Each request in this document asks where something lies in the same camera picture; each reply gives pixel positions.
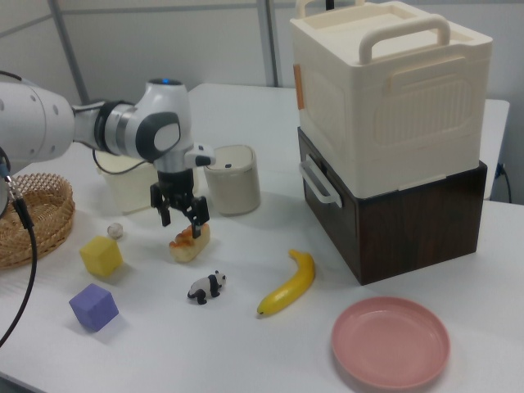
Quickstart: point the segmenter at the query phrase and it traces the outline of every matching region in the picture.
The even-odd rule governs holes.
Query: toy banana
[[[295,260],[298,270],[295,275],[275,291],[267,295],[256,311],[259,314],[271,315],[288,307],[298,299],[311,285],[314,279],[314,261],[307,252],[289,250],[289,256]]]

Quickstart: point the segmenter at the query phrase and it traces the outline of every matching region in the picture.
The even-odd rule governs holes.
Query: storage box handle
[[[309,169],[311,173],[314,174],[316,179],[326,189],[328,195],[323,195],[320,192],[317,185],[314,183],[314,180],[309,176],[307,169]],[[305,157],[305,161],[302,161],[300,163],[299,171],[302,175],[302,178],[304,178],[305,182],[308,184],[309,188],[311,188],[311,191],[313,191],[313,194],[318,198],[320,202],[325,204],[336,203],[338,207],[342,207],[341,196],[338,195],[337,190],[335,190],[331,183],[329,183],[329,180],[320,171],[318,166],[314,163],[313,158],[311,158],[309,154]]]
[[[359,48],[360,64],[366,65],[371,62],[373,45],[389,38],[402,35],[419,33],[425,30],[437,29],[437,43],[448,45],[451,37],[451,28],[448,21],[440,15],[429,15],[420,18],[403,21],[396,25],[381,27],[370,31],[362,38]]]
[[[296,19],[305,18],[305,6],[314,0],[296,0],[295,9],[296,9]],[[355,0],[356,6],[363,6],[366,0]]]

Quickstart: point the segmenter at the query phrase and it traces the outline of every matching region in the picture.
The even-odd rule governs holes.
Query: brown wooden box
[[[300,158],[311,155],[342,207],[305,199],[359,282],[369,284],[477,250],[487,166],[434,183],[359,199],[298,128]]]

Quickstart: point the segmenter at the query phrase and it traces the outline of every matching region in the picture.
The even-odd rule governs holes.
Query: wicker basket
[[[75,203],[71,185],[56,174],[27,174],[16,178],[34,222],[38,258],[62,244],[71,232]],[[0,269],[31,261],[29,234],[10,204],[0,219]]]

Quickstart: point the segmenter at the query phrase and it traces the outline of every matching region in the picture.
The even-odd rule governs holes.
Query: pink plate
[[[449,358],[442,322],[421,305],[396,297],[374,297],[346,309],[333,326],[332,347],[353,377],[392,390],[431,381]]]

